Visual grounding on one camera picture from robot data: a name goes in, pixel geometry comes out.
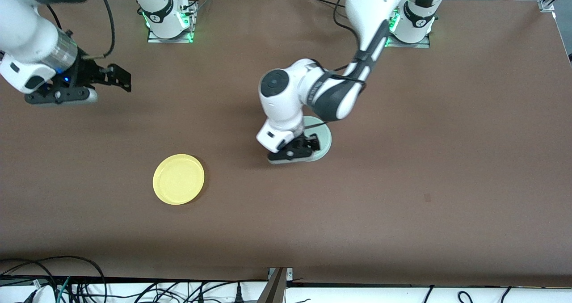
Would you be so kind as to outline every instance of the teal cable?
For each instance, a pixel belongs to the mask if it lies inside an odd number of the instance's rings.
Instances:
[[[55,303],[59,303],[62,300],[63,290],[66,288],[67,282],[70,281],[70,278],[71,278],[71,276],[68,276],[66,278],[66,281],[63,283],[62,289],[59,290],[58,299],[56,299]]]

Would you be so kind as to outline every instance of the yellow plate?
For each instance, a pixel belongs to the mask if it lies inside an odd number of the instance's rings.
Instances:
[[[194,156],[175,154],[155,170],[153,190],[165,203],[182,205],[198,195],[204,182],[205,171]]]

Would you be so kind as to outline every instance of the yellow disc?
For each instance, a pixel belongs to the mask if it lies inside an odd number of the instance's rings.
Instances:
[[[175,154],[155,170],[153,190],[165,203],[182,205],[198,195],[204,182],[205,171],[194,156]]]

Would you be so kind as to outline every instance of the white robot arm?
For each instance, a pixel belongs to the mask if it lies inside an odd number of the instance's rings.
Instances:
[[[80,104],[97,101],[92,83],[131,90],[130,74],[117,65],[106,69],[92,60],[69,34],[40,16],[37,6],[85,0],[0,0],[0,74],[26,94],[31,104]],[[160,38],[173,38],[189,27],[188,0],[137,0],[147,24]],[[46,83],[52,81],[46,91]]]
[[[431,27],[441,1],[346,0],[345,10],[359,37],[359,48],[343,75],[327,71],[311,59],[266,73],[260,81],[259,97],[268,118],[256,138],[270,150],[270,163],[313,161],[319,142],[304,135],[302,106],[307,105],[325,122],[348,116],[386,44],[388,18],[395,8],[406,5],[413,11],[404,14],[406,20],[397,24],[395,36],[403,42],[418,42]]]

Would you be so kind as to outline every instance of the brown tabletop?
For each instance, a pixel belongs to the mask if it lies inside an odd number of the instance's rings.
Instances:
[[[40,108],[0,81],[0,256],[77,254],[130,277],[572,281],[572,71],[536,2],[443,2],[431,48],[383,52],[325,158],[272,166],[259,79],[302,57],[349,62],[331,6],[212,0],[194,43],[148,44],[135,0],[109,1],[117,46],[99,63],[130,71],[132,93]],[[101,0],[55,10],[81,48],[108,48]],[[151,179],[178,153],[207,182],[171,206]]]

